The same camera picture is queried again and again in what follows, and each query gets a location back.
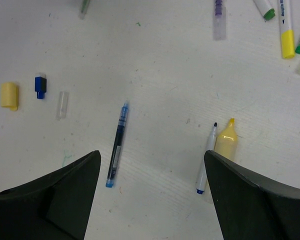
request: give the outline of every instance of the pen tip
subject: pen tip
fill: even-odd
[[[129,101],[128,100],[124,102],[123,107],[124,108],[128,108],[129,107]]]

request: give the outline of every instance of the blue pen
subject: blue pen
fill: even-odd
[[[111,155],[111,161],[108,171],[108,177],[106,179],[105,186],[112,188],[115,182],[115,177],[118,169],[118,162],[120,157],[120,151],[122,146],[122,140],[125,134],[125,126],[128,117],[129,103],[126,101],[121,109],[118,127],[116,129],[113,150]]]

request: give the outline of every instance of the blue marker cap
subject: blue marker cap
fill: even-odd
[[[37,73],[34,78],[34,91],[37,99],[44,99],[47,92],[47,78],[44,73]]]
[[[196,193],[197,193],[197,194],[204,194],[204,191],[197,189],[197,190],[196,190]]]

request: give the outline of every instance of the pen barrel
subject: pen barrel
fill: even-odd
[[[118,163],[119,163],[120,152],[121,152],[122,141],[123,141],[123,137],[124,137],[124,131],[125,131],[125,127],[118,125],[116,134],[115,134],[112,155],[111,155],[111,161],[110,161],[109,170],[108,170],[108,176],[107,176],[108,179],[113,179],[116,175]]]

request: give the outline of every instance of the yellow highlighter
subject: yellow highlighter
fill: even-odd
[[[234,161],[238,145],[238,136],[235,131],[235,119],[231,118],[228,126],[216,139],[214,151],[225,158]]]
[[[292,59],[296,54],[290,0],[278,0],[278,3],[282,57]]]

